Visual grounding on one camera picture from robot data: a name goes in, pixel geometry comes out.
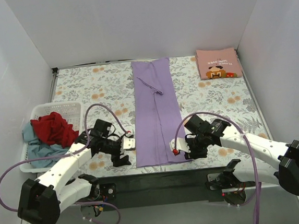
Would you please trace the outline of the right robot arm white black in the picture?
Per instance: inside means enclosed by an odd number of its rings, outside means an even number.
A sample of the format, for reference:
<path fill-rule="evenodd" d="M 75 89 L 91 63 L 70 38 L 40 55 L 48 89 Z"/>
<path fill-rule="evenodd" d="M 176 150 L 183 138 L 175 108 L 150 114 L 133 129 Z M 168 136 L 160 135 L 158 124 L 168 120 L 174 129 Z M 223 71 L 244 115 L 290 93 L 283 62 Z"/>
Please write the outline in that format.
<path fill-rule="evenodd" d="M 231 160 L 214 179 L 208 180 L 212 189 L 236 187 L 246 182 L 277 184 L 299 196 L 299 141 L 275 142 L 245 133 L 235 122 L 218 115 L 213 122 L 202 120 L 201 113 L 187 116 L 182 125 L 189 130 L 184 138 L 175 137 L 170 147 L 175 155 L 185 153 L 186 159 L 207 156 L 209 146 L 238 150 L 251 156 L 249 166 L 239 159 Z"/>

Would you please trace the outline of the purple t shirt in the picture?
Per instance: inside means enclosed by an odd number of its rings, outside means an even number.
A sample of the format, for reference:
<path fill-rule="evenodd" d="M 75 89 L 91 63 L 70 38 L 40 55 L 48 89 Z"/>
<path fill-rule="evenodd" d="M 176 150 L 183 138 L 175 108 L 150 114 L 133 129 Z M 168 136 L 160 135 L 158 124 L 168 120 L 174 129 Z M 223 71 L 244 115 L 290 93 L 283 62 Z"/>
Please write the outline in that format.
<path fill-rule="evenodd" d="M 170 73 L 168 57 L 132 62 L 135 95 L 136 166 L 186 162 L 174 155 L 170 142 L 185 137 L 182 117 Z"/>

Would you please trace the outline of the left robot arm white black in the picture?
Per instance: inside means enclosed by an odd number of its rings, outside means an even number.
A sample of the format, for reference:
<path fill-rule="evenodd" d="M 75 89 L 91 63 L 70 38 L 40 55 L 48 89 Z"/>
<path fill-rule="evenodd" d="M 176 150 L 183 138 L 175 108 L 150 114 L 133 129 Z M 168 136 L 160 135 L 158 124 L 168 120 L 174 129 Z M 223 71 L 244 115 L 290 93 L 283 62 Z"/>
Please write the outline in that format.
<path fill-rule="evenodd" d="M 112 124 L 96 120 L 93 128 L 82 132 L 64 158 L 35 180 L 27 179 L 21 187 L 18 217 L 31 224 L 56 224 L 60 214 L 72 204 L 91 206 L 98 216 L 116 198 L 116 185 L 81 174 L 78 169 L 98 153 L 111 156 L 114 167 L 130 164 L 124 153 L 135 148 L 131 131 L 112 134 Z"/>

